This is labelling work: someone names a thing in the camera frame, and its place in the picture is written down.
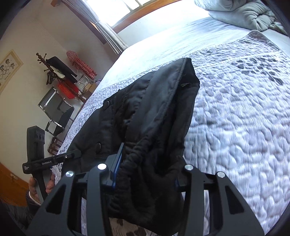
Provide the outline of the person left hand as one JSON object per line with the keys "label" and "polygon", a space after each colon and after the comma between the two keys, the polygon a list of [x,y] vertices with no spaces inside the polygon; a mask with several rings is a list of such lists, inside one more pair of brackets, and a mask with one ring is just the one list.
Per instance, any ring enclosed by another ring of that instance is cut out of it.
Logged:
{"label": "person left hand", "polygon": [[[45,192],[47,194],[50,194],[52,189],[55,186],[55,174],[51,174],[50,180],[48,181],[46,185]],[[39,205],[42,204],[42,195],[39,189],[39,184],[37,180],[33,177],[30,177],[28,182],[28,190],[29,190],[29,196],[31,199],[33,199],[34,202],[38,203]]]}

